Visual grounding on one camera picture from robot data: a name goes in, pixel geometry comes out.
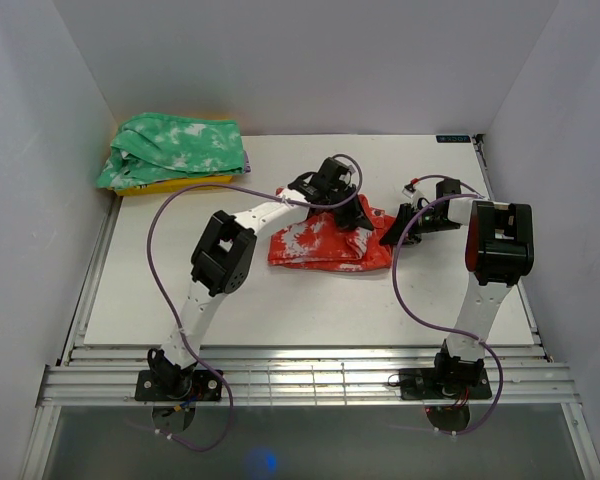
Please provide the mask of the red tie-dye trousers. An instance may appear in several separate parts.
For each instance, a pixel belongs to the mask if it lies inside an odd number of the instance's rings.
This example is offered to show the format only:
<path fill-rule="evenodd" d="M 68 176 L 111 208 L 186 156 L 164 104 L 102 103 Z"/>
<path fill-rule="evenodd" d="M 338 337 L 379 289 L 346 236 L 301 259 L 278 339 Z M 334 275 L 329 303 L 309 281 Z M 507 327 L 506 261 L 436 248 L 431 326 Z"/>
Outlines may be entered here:
<path fill-rule="evenodd" d="M 392 248 L 381 238 L 395 222 L 384 210 L 359 197 L 373 229 L 338 229 L 330 212 L 319 213 L 292 224 L 270 239 L 268 264 L 291 269 L 358 273 L 386 269 L 392 263 Z"/>

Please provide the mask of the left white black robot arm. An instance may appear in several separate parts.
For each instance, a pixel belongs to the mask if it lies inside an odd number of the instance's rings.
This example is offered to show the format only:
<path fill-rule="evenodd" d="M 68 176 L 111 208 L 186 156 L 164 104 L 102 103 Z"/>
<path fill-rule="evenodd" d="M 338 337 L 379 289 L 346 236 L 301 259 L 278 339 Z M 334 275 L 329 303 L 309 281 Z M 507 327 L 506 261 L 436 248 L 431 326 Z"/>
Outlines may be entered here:
<path fill-rule="evenodd" d="M 318 171 L 299 175 L 276 195 L 227 184 L 227 189 L 263 202 L 234 214 L 223 210 L 212 214 L 191 255 L 189 293 L 181 310 L 159 278 L 153 237 L 169 204 L 196 187 L 185 187 L 167 197 L 150 223 L 146 240 L 151 275 L 175 320 L 169 339 L 151 349 L 147 359 L 151 382 L 163 395 L 174 400 L 185 397 L 193 387 L 193 368 L 212 369 L 199 358 L 202 340 L 219 306 L 246 281 L 258 241 L 322 212 L 333 213 L 343 230 L 373 229 L 359 200 L 362 184 L 353 184 L 352 174 L 363 179 L 358 162 L 338 153 L 326 158 Z"/>

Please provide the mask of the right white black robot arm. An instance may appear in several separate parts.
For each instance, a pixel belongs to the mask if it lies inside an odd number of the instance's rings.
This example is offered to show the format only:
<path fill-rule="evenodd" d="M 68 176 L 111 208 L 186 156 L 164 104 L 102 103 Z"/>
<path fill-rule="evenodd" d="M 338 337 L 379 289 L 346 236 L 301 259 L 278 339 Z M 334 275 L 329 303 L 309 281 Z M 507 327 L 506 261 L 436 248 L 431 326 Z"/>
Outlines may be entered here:
<path fill-rule="evenodd" d="M 532 208 L 488 200 L 458 179 L 437 180 L 433 201 L 425 199 L 416 180 L 405 186 L 408 200 L 381 242 L 400 248 L 419 243 L 425 234 L 465 227 L 468 285 L 455 325 L 443 330 L 447 337 L 433 366 L 404 368 L 397 384 L 405 399 L 488 399 L 486 341 L 502 302 L 532 270 Z"/>

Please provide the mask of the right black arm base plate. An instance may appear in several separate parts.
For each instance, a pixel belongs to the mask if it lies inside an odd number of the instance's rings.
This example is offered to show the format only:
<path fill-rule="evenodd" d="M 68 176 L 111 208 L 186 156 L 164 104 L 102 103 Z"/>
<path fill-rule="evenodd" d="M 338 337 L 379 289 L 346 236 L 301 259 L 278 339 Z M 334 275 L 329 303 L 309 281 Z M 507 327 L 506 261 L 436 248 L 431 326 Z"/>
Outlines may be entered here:
<path fill-rule="evenodd" d="M 397 385 L 403 400 L 489 400 L 491 386 L 485 371 L 476 385 L 464 381 L 440 380 L 433 368 L 403 368 Z"/>

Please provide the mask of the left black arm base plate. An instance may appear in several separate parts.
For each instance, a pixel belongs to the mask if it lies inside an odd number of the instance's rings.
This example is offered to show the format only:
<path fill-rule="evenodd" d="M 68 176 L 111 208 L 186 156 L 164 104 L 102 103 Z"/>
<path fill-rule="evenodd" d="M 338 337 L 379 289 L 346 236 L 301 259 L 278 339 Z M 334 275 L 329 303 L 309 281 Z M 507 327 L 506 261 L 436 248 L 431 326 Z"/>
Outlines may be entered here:
<path fill-rule="evenodd" d="M 208 370 L 189 370 L 174 387 L 161 382 L 150 370 L 138 374 L 134 399 L 140 402 L 215 402 L 222 398 L 222 382 Z"/>

